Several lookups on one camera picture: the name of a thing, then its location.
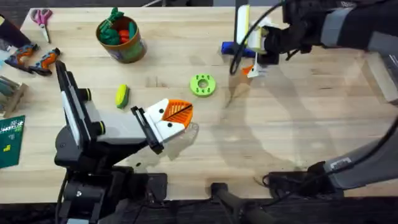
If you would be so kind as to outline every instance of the orange handle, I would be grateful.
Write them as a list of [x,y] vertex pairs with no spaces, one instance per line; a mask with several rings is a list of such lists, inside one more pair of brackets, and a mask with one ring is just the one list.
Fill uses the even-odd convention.
[[57,60],[58,55],[56,53],[49,53],[49,56],[43,59],[40,64],[42,68],[49,69],[49,65]]

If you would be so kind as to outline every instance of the floor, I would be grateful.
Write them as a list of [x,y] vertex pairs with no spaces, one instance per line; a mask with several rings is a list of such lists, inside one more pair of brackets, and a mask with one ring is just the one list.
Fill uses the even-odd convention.
[[[31,7],[110,7],[142,6],[150,0],[0,0],[0,13],[17,26],[22,25]],[[278,0],[250,0],[251,4],[273,4]],[[174,0],[171,6],[185,6],[186,0]],[[234,0],[192,0],[193,6],[231,6]],[[262,204],[269,200],[257,200]],[[0,205],[1,224],[53,223],[55,205],[17,204]],[[121,223],[132,223],[137,205],[129,204],[122,213]],[[289,223],[313,224],[389,224],[398,223],[398,198],[346,198],[344,200],[289,200],[268,209],[276,218],[285,218]],[[185,207],[177,214],[166,209],[144,208],[136,223],[228,223],[223,209],[216,203]]]

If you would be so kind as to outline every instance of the blue object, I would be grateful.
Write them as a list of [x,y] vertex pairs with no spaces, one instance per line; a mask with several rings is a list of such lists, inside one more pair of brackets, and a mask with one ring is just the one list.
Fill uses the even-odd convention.
[[[221,53],[227,55],[234,55],[235,54],[234,42],[223,42],[223,44],[221,45]],[[246,58],[256,58],[256,53],[250,49],[244,49],[242,56]]]

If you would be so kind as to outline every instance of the green cutting mat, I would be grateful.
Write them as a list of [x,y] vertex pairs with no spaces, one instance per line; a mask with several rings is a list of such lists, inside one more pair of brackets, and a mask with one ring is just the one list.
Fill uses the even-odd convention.
[[25,116],[0,121],[0,168],[18,165]]

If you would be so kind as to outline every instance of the black wire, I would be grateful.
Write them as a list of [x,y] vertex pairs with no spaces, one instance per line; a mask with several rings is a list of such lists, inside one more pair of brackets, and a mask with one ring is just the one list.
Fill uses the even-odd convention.
[[275,6],[272,6],[270,9],[268,9],[254,24],[253,26],[250,27],[250,29],[248,30],[247,34],[244,36],[242,42],[240,43],[239,47],[238,47],[238,51],[234,54],[234,57],[232,59],[231,62],[231,66],[229,67],[229,74],[230,75],[234,75],[236,73],[236,71],[238,70],[239,67],[239,63],[241,61],[241,54],[244,50],[244,46],[245,46],[245,42],[246,40],[249,38],[251,32],[253,32],[253,30],[258,26],[258,24],[263,20],[263,18],[267,17],[270,13],[272,13],[275,9],[277,9],[278,7],[284,6],[287,3],[290,3],[291,1],[295,1],[295,0],[285,0],[285,1],[281,1],[278,2],[278,4],[276,4]]
[[326,172],[324,174],[318,175],[316,177],[313,177],[312,179],[304,182],[299,188],[285,194],[284,196],[278,198],[277,200],[274,200],[268,204],[265,205],[261,205],[261,207],[269,207],[271,205],[275,205],[287,198],[289,198],[290,196],[292,196],[293,194],[296,194],[297,192],[301,191],[304,187],[306,187],[308,184],[311,184],[312,182],[322,179],[324,177],[328,177],[332,174],[338,174],[340,172],[344,172],[346,170],[352,169],[354,166],[357,166],[358,164],[368,160],[370,157],[372,157],[373,155],[375,155],[375,153],[377,153],[381,147],[383,147],[383,145],[391,138],[391,136],[395,133],[395,131],[397,130],[398,127],[398,116],[396,117],[396,119],[394,120],[393,124],[390,126],[390,128],[388,129],[388,131],[385,133],[385,135],[380,139],[380,141],[377,143],[377,145],[370,150],[365,156],[359,158],[357,161],[354,161],[352,163],[349,163],[343,167],[340,167],[338,169],[335,170],[331,170],[329,172]]
[[63,177],[61,188],[58,193],[57,205],[55,206],[55,224],[59,223],[58,217],[61,209],[62,195],[63,195],[63,190],[65,190],[65,186],[67,185],[67,180],[68,180],[68,170],[65,172],[65,176]]
[[229,224],[235,224],[235,222],[233,221],[233,219],[231,218],[231,215],[228,213],[227,208],[225,207],[225,205],[223,204],[223,202],[220,200],[218,200],[218,203],[221,205],[221,207],[224,210],[225,216],[227,217]]
[[141,205],[137,211],[136,217],[134,218],[134,221],[132,221],[132,224],[135,224],[136,221],[138,220],[139,215],[141,214],[142,208],[144,208],[143,205]]
[[[205,200],[200,200],[200,201],[197,201],[197,202],[186,203],[186,204],[179,205],[177,208],[184,208],[184,207],[189,207],[189,206],[197,205],[197,204],[201,204],[201,203],[207,203],[207,202],[209,202],[210,200],[211,200],[211,199],[205,199]],[[144,207],[146,207],[146,208],[149,208],[149,209],[169,209],[169,208],[170,208],[169,206],[164,206],[164,205],[161,205],[161,206],[151,206],[151,205],[149,205],[149,204],[141,204],[141,203],[139,203],[139,202],[137,202],[137,204],[139,204],[139,205],[141,205],[141,206],[144,206]]]

